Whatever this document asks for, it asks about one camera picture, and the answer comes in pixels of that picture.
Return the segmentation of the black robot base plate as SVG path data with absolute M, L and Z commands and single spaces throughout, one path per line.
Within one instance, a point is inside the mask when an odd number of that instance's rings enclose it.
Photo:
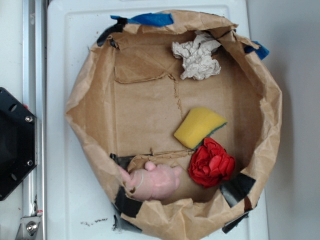
M 0 200 L 36 167 L 36 117 L 0 88 Z

